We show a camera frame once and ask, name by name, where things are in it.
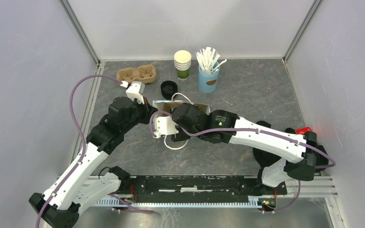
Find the white and blue paper bag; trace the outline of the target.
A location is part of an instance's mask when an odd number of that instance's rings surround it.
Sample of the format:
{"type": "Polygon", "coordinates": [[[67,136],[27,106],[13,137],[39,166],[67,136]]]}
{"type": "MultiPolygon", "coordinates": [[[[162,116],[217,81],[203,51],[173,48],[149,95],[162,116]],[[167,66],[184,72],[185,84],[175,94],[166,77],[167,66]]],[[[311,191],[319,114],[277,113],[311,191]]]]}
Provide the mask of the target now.
{"type": "MultiPolygon", "coordinates": [[[[171,100],[155,100],[152,102],[153,107],[157,108],[158,111],[155,112],[149,122],[150,133],[154,138],[154,118],[158,116],[170,116],[171,118],[177,117],[179,114],[188,115],[189,111],[193,111],[194,113],[202,112],[205,114],[210,114],[210,107],[207,104],[202,103],[194,103],[187,96],[182,93],[177,93],[184,98],[184,100],[175,100],[175,95],[172,96],[171,100]]],[[[164,145],[170,150],[179,150],[182,149],[189,140],[182,141],[183,145],[179,147],[171,147],[167,144],[167,138],[171,139],[172,135],[161,136],[163,138],[164,145]]]]}

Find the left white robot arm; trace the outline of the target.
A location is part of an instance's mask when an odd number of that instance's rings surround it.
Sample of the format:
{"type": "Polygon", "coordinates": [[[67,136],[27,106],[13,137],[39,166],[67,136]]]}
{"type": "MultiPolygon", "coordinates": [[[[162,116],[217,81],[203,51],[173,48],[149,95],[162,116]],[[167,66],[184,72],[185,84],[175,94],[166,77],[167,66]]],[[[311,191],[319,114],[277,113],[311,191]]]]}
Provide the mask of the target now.
{"type": "Polygon", "coordinates": [[[153,118],[156,108],[143,97],[144,83],[115,80],[126,89],[126,96],[117,97],[109,106],[108,114],[96,125],[88,136],[84,136],[78,124],[73,95],[69,99],[72,119],[82,141],[82,149],[63,174],[43,193],[33,193],[29,202],[38,217],[35,226],[42,221],[52,228],[72,228],[79,217],[97,201],[109,193],[126,193],[130,180],[110,170],[103,178],[86,188],[82,185],[94,169],[120,145],[125,135],[136,125],[146,124],[154,133],[153,118]]]}

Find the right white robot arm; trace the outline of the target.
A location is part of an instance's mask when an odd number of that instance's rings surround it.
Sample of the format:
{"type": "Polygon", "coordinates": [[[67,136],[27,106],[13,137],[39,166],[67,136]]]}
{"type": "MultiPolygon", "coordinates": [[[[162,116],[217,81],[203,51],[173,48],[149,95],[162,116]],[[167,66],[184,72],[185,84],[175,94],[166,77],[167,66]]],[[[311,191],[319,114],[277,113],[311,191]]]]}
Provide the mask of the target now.
{"type": "Polygon", "coordinates": [[[277,161],[261,164],[255,186],[262,194],[289,179],[312,181],[317,169],[336,165],[317,147],[314,132],[281,132],[225,110],[209,112],[194,104],[179,103],[170,112],[151,114],[149,126],[154,138],[182,133],[183,139],[197,137],[210,143],[246,145],[277,156],[277,161]]]}

